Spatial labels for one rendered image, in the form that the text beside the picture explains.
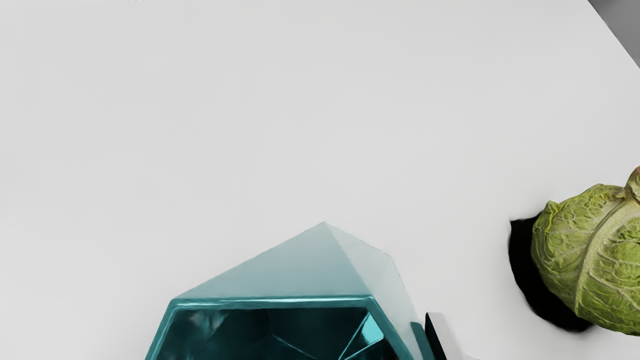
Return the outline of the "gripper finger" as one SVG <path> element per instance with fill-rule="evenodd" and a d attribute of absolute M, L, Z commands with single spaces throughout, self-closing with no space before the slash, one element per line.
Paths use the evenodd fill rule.
<path fill-rule="evenodd" d="M 443 312 L 426 312 L 425 335 L 436 360 L 480 360 L 465 353 Z"/>

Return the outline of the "green cabbage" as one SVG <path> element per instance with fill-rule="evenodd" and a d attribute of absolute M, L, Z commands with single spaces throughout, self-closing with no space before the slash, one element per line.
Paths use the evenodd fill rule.
<path fill-rule="evenodd" d="M 546 288 L 571 312 L 640 337 L 640 166 L 624 186 L 595 184 L 549 200 L 530 253 Z"/>

